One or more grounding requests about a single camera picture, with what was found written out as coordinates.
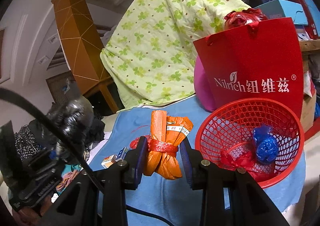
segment red paper shopping bag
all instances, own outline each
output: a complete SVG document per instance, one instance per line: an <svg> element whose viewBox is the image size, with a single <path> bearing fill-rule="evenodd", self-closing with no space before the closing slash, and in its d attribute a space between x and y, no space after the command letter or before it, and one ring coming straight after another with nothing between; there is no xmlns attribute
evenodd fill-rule
<svg viewBox="0 0 320 226"><path fill-rule="evenodd" d="M302 55L291 18L255 22L193 42L217 107L234 100L277 100L300 118Z"/></svg>

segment green clover quilt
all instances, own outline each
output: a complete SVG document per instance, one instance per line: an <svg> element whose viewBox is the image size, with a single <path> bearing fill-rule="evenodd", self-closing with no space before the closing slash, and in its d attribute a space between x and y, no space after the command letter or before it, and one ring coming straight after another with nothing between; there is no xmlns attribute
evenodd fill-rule
<svg viewBox="0 0 320 226"><path fill-rule="evenodd" d="M134 0L100 58L125 108L162 106L194 93L193 41L220 32L241 0Z"/></svg>

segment screw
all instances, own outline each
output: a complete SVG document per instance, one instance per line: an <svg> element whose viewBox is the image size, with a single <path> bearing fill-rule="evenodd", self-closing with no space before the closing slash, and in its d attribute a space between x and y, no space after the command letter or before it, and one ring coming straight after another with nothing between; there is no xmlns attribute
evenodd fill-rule
<svg viewBox="0 0 320 226"><path fill-rule="evenodd" d="M237 170L238 170L239 173L245 173L246 172L246 170L243 167L238 167Z"/></svg>
<svg viewBox="0 0 320 226"><path fill-rule="evenodd" d="M127 164L127 161L125 161L125 160L119 160L119 161L117 162L117 164L118 164L119 166L124 166L124 165Z"/></svg>
<svg viewBox="0 0 320 226"><path fill-rule="evenodd" d="M204 159L204 160L201 161L201 165L208 166L208 165L210 165L210 161Z"/></svg>

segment orange bundle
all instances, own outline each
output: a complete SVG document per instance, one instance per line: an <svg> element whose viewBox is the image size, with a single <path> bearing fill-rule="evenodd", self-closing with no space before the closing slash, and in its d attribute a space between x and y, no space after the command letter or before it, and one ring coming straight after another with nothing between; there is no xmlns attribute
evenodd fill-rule
<svg viewBox="0 0 320 226"><path fill-rule="evenodd" d="M163 110L154 110L151 114L151 138L148 140L144 175L156 172L165 179L174 180L182 177L176 159L178 145L193 128L187 117L167 116Z"/></svg>

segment pink cushion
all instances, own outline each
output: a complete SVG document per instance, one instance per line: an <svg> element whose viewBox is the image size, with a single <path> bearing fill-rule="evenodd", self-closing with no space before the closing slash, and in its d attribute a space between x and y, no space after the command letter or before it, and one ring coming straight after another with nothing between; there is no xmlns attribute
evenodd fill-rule
<svg viewBox="0 0 320 226"><path fill-rule="evenodd" d="M214 111L217 109L214 98L212 96L208 79L205 75L203 65L199 56L196 59L196 66L194 72L194 87L197 98L201 102L202 106L208 111Z"/></svg>

